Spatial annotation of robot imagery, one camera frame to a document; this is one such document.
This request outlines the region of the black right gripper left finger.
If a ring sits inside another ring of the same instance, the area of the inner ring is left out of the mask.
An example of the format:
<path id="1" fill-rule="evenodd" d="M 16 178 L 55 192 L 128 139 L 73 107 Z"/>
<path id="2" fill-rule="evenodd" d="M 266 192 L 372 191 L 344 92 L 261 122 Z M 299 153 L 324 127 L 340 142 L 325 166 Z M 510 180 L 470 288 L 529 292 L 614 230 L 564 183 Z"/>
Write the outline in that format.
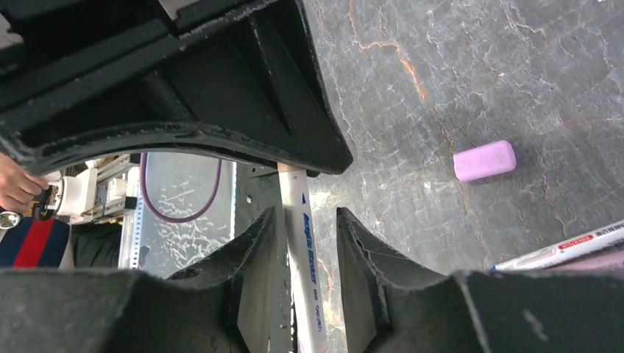
<path id="1" fill-rule="evenodd" d="M 3 352 L 266 352 L 276 210 L 167 279 L 142 271 L 3 270 Z"/>

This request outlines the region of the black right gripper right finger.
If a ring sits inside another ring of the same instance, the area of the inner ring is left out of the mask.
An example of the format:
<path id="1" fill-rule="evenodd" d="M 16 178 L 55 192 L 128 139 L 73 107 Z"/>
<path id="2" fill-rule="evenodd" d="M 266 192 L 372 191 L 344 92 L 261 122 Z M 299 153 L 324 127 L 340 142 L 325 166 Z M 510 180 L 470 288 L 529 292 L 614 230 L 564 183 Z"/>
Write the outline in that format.
<path id="1" fill-rule="evenodd" d="M 336 211 L 350 352 L 621 352 L 620 271 L 430 270 Z"/>

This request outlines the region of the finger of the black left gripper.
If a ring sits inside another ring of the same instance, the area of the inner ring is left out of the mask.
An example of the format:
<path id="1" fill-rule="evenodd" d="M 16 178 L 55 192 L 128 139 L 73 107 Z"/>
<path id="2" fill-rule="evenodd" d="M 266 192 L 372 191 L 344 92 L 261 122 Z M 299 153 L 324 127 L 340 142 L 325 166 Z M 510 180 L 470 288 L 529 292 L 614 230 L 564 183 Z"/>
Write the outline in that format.
<path id="1" fill-rule="evenodd" d="M 3 1 L 1 147 L 33 174 L 140 151 L 353 161 L 301 1 Z"/>

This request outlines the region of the white acrylic marker peach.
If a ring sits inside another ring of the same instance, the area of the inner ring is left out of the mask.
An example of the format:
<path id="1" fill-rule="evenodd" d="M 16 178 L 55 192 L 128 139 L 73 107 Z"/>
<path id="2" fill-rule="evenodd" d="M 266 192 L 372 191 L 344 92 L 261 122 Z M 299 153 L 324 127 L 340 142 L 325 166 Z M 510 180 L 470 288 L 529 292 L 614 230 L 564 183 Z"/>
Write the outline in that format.
<path id="1" fill-rule="evenodd" d="M 313 233 L 307 171 L 282 163 L 277 165 L 277 170 L 286 221 L 298 351 L 327 352 L 327 326 Z"/>

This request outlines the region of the operator hand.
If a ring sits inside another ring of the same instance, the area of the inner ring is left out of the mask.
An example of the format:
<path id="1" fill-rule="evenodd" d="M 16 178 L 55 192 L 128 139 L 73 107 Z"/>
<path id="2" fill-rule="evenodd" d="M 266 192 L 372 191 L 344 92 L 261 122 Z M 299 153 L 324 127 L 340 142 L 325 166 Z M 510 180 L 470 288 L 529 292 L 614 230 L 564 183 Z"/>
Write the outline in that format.
<path id="1" fill-rule="evenodd" d="M 9 156 L 1 154 L 1 208 L 25 213 L 30 202 L 48 188 L 45 179 L 30 175 Z"/>

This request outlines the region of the pink highlighter clear cap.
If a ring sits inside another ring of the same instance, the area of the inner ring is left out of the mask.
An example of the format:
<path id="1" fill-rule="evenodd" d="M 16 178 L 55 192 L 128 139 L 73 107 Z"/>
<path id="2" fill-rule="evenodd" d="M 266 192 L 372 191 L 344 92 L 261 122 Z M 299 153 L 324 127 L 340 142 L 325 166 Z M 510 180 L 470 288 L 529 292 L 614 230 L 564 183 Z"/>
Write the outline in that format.
<path id="1" fill-rule="evenodd" d="M 622 271 L 623 251 L 568 263 L 553 268 L 555 271 Z"/>

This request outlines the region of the blue white marker clear cap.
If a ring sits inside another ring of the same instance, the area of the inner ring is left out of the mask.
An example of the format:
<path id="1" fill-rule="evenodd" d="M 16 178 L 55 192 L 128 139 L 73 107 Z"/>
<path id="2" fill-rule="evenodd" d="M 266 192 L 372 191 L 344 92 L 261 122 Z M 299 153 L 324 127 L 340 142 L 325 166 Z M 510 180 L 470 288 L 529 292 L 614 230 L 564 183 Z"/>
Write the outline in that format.
<path id="1" fill-rule="evenodd" d="M 584 233 L 534 252 L 498 263 L 491 271 L 539 270 L 560 265 L 623 242 L 623 221 Z"/>

